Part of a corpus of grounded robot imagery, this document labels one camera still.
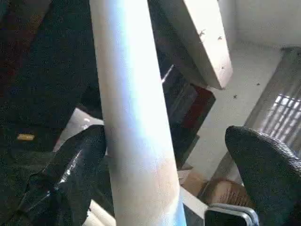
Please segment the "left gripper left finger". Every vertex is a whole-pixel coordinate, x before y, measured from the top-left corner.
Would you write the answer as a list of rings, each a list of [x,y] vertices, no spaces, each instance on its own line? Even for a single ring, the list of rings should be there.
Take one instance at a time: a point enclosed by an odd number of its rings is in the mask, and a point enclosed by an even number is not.
[[[19,204],[19,225],[82,225],[105,151],[103,125],[90,126],[67,139],[50,163],[30,177]]]

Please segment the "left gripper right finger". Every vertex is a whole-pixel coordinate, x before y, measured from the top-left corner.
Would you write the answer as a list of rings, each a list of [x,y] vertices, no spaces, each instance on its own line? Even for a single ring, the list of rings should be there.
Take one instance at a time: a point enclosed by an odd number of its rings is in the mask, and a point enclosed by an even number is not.
[[[237,165],[262,226],[301,224],[301,160],[282,141],[230,126],[226,147]]]

